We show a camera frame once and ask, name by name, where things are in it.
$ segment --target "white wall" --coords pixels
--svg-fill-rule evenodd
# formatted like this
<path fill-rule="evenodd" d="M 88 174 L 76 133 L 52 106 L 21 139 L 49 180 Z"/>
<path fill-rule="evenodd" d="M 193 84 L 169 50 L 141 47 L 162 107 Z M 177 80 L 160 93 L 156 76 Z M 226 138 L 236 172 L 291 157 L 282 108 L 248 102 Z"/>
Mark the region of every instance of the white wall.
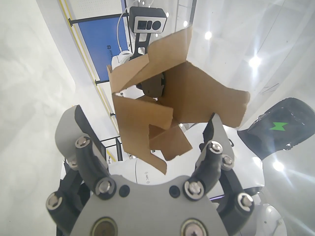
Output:
<path fill-rule="evenodd" d="M 304 74 L 296 85 L 284 94 L 284 98 L 298 98 L 315 109 L 314 59 L 312 62 L 310 67 L 304 69 Z M 268 202 L 285 217 L 285 222 L 294 231 L 291 235 L 315 235 L 314 145 L 315 135 L 291 150 L 278 151 L 263 161 L 266 183 L 263 193 Z M 273 169 L 274 161 L 284 164 L 284 172 Z"/>
<path fill-rule="evenodd" d="M 76 84 L 73 104 L 81 105 L 99 139 L 117 136 L 117 130 L 114 128 L 105 104 L 101 100 L 102 94 L 96 89 L 93 77 L 90 75 L 90 69 L 88 69 L 84 62 L 82 54 L 79 52 L 76 41 L 72 36 L 72 31 L 77 33 L 76 29 L 78 27 L 74 25 L 70 29 L 58 0 L 36 1 L 56 46 Z"/>
<path fill-rule="evenodd" d="M 36 0 L 0 0 L 0 235 L 56 234 L 45 208 L 63 157 L 54 133 L 74 81 Z"/>

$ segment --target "white ceiling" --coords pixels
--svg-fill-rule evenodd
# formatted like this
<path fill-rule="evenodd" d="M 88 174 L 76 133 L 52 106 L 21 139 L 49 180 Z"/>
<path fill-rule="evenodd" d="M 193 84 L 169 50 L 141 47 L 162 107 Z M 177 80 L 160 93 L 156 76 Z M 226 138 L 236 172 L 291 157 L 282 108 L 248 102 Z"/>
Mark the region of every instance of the white ceiling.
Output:
<path fill-rule="evenodd" d="M 191 5 L 192 0 L 153 0 L 153 7 L 170 14 L 158 38 L 184 28 Z M 314 11 L 315 0 L 197 0 L 188 60 L 224 85 L 251 93 L 245 122 L 297 64 L 314 58 L 313 49 L 303 58 L 315 36 Z M 254 55 L 262 60 L 257 70 L 248 64 Z"/>
<path fill-rule="evenodd" d="M 170 14 L 157 38 L 184 28 L 192 4 L 193 0 L 154 0 L 152 7 Z M 197 0 L 188 60 L 224 85 L 251 93 L 243 128 L 286 97 L 315 109 L 314 12 L 315 0 Z M 205 39 L 207 31 L 212 33 L 210 40 Z M 249 66 L 254 55 L 261 58 L 256 70 Z M 264 160 L 264 196 L 285 216 L 288 235 L 315 235 L 314 140 L 313 136 Z M 284 172 L 273 169 L 275 160 L 284 163 Z"/>

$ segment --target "text logo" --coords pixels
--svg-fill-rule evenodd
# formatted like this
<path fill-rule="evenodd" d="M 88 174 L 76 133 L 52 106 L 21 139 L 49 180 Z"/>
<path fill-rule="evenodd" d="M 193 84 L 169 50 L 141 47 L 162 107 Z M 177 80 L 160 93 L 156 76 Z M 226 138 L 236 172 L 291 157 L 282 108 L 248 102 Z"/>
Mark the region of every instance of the text logo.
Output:
<path fill-rule="evenodd" d="M 111 46 L 107 45 L 107 49 L 109 50 L 110 57 L 113 58 L 113 52 L 111 50 Z"/>
<path fill-rule="evenodd" d="M 146 179 L 146 183 L 149 184 L 150 181 L 149 181 L 149 177 L 148 177 L 148 172 L 145 172 L 145 179 Z"/>

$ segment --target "black metal bar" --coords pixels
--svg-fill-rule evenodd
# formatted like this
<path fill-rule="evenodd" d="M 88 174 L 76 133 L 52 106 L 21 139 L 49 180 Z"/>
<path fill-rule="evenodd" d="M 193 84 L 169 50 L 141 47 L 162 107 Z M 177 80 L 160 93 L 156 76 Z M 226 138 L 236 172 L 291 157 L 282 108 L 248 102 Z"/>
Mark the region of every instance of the black metal bar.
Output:
<path fill-rule="evenodd" d="M 126 17 L 126 19 L 127 19 L 127 27 L 128 27 L 128 33 L 129 33 L 129 42 L 130 42 L 131 53 L 133 53 L 131 36 L 130 36 L 130 28 L 129 28 L 129 17 Z"/>
<path fill-rule="evenodd" d="M 194 21 L 194 16 L 195 16 L 195 10 L 196 10 L 196 4 L 197 0 L 192 0 L 191 4 L 191 11 L 190 11 L 190 18 L 189 18 L 189 25 L 191 26 L 193 21 Z"/>
<path fill-rule="evenodd" d="M 131 53 L 133 53 L 132 51 L 132 43 L 131 43 L 131 36 L 130 36 L 130 28 L 129 28 L 129 17 L 127 16 L 127 25 L 128 25 L 128 33 L 129 33 L 129 42 L 130 42 L 130 47 L 131 47 Z"/>
<path fill-rule="evenodd" d="M 107 146 L 106 148 L 110 148 L 110 147 L 113 147 L 113 146 L 116 146 L 116 144 L 114 144 L 114 145 L 110 145 L 110 146 Z"/>
<path fill-rule="evenodd" d="M 116 150 L 117 150 L 117 160 L 122 161 L 123 160 L 123 153 L 121 151 L 121 142 L 116 138 Z"/>
<path fill-rule="evenodd" d="M 129 13 L 124 13 L 122 17 L 129 16 Z M 91 18 L 84 18 L 84 19 L 75 19 L 75 20 L 69 20 L 69 23 L 72 27 L 73 24 L 81 23 L 81 22 L 87 22 L 87 21 L 93 21 L 93 20 L 100 20 L 100 19 L 111 19 L 111 18 L 119 18 L 120 14 L 111 14 L 111 15 L 103 15 L 103 16 L 97 16 L 97 17 L 91 17 Z"/>
<path fill-rule="evenodd" d="M 109 82 L 109 80 L 105 80 L 105 81 L 101 81 L 101 80 L 96 81 L 96 80 L 95 80 L 95 84 L 96 84 L 96 85 L 101 84 L 101 83 L 107 83 L 107 82 Z"/>
<path fill-rule="evenodd" d="M 138 48 L 140 47 L 144 47 L 144 53 L 147 54 L 148 53 L 148 46 L 149 46 L 149 42 L 150 42 L 150 37 L 151 37 L 151 33 L 147 33 L 146 34 L 146 39 L 145 41 L 139 41 L 140 39 L 140 33 L 136 33 L 136 39 L 135 39 L 135 53 L 134 55 L 131 57 L 131 59 L 135 59 L 139 56 L 142 56 L 142 54 L 140 54 L 138 52 Z"/>
<path fill-rule="evenodd" d="M 107 140 L 110 140 L 110 139 L 119 138 L 119 137 L 120 137 L 120 136 L 112 137 L 112 138 L 109 138 L 109 139 L 104 139 L 104 140 L 101 140 L 101 142 L 103 142 L 103 141 L 107 141 Z"/>
<path fill-rule="evenodd" d="M 106 148 L 110 148 L 110 147 L 113 147 L 113 146 L 117 146 L 117 144 L 107 146 Z"/>

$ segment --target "torn cardboard flap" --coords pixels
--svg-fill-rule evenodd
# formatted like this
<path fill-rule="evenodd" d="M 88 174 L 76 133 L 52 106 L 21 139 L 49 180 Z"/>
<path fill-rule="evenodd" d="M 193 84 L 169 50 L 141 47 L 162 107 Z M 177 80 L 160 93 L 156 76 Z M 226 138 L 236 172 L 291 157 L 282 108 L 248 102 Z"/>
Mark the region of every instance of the torn cardboard flap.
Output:
<path fill-rule="evenodd" d="M 248 92 L 227 88 L 186 61 L 191 31 L 183 29 L 154 41 L 148 54 L 114 70 L 107 67 L 124 150 L 164 174 L 166 162 L 150 150 L 161 150 L 167 161 L 189 151 L 192 147 L 179 123 L 208 122 L 215 112 L 223 124 L 237 127 L 249 101 Z M 165 85 L 157 101 L 115 95 L 162 72 Z"/>
<path fill-rule="evenodd" d="M 166 85 L 159 103 L 174 109 L 180 123 L 208 122 L 217 113 L 224 125 L 238 127 L 250 99 L 249 92 L 227 88 L 189 62 L 164 73 Z"/>
<path fill-rule="evenodd" d="M 186 61 L 192 28 L 186 28 L 148 46 L 139 56 L 114 70 L 107 66 L 112 93 L 120 92 Z"/>

